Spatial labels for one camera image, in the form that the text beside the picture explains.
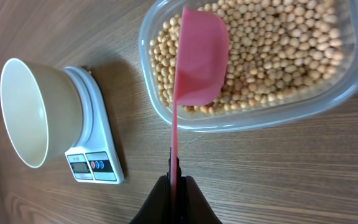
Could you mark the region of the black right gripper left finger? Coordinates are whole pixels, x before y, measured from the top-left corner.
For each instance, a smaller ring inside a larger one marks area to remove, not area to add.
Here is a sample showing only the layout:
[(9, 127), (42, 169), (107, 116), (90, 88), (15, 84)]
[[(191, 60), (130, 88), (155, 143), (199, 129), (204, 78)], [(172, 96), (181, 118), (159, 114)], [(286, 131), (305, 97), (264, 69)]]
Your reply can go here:
[(130, 224), (170, 223), (170, 188), (166, 175), (160, 176)]

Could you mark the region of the pink plastic scoop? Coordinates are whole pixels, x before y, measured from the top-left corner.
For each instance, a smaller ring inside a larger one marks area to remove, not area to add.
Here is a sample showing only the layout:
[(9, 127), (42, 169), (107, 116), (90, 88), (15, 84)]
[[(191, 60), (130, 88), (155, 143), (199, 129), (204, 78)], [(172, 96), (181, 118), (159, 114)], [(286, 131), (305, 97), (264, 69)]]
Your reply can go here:
[(177, 106), (204, 106), (220, 93), (226, 75), (229, 34), (223, 20), (205, 11), (183, 8), (175, 65), (170, 156), (170, 200), (176, 214), (178, 190)]

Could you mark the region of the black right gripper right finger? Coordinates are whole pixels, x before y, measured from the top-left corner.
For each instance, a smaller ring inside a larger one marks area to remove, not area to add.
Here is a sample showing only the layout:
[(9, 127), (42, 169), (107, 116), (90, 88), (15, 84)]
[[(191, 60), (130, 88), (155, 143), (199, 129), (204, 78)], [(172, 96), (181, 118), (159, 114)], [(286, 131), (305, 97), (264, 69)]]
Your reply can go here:
[(196, 181), (191, 176), (182, 177), (181, 222), (185, 224), (222, 224), (209, 206)]

